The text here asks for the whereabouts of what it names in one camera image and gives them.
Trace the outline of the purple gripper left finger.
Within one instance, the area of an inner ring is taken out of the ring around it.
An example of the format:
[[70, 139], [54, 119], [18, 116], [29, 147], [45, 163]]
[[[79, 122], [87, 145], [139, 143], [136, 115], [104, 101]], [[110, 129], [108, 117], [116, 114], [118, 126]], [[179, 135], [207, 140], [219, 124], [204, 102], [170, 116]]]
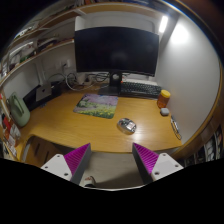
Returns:
[[66, 155], [56, 154], [42, 166], [42, 169], [79, 185], [90, 157], [91, 144], [88, 143]]

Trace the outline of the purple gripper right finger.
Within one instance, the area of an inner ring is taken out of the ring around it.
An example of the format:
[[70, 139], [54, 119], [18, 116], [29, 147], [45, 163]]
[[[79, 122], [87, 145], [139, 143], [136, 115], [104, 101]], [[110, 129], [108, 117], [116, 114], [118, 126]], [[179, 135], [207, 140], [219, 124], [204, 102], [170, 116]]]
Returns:
[[167, 153], [157, 154], [137, 143], [132, 145], [132, 154], [144, 184], [182, 169], [182, 166]]

